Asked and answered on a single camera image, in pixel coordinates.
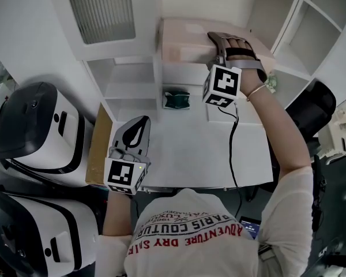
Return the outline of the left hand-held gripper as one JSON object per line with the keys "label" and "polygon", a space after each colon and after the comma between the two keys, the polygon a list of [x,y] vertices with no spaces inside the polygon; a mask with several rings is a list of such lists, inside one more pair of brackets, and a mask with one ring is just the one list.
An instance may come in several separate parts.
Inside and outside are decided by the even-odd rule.
{"label": "left hand-held gripper", "polygon": [[[151,161],[147,156],[151,119],[140,116],[116,132],[104,161],[104,185],[112,192],[136,195],[147,175]],[[133,148],[136,153],[120,148]]]}

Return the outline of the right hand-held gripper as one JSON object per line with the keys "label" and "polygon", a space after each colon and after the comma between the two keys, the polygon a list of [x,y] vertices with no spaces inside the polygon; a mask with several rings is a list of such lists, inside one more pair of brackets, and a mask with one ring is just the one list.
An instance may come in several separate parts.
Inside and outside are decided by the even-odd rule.
{"label": "right hand-held gripper", "polygon": [[239,98],[242,70],[256,70],[262,82],[265,82],[268,76],[249,41],[248,60],[226,61],[225,43],[232,35],[211,31],[207,36],[215,44],[218,55],[207,64],[209,74],[204,82],[202,101],[208,105],[226,108]]}

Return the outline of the person's right hand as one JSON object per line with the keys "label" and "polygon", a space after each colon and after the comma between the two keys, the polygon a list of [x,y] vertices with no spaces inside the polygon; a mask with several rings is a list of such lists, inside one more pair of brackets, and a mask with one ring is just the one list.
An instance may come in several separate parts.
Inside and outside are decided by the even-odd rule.
{"label": "person's right hand", "polygon": [[230,49],[227,52],[227,60],[257,60],[251,45],[240,39],[230,38],[227,39],[226,49]]}

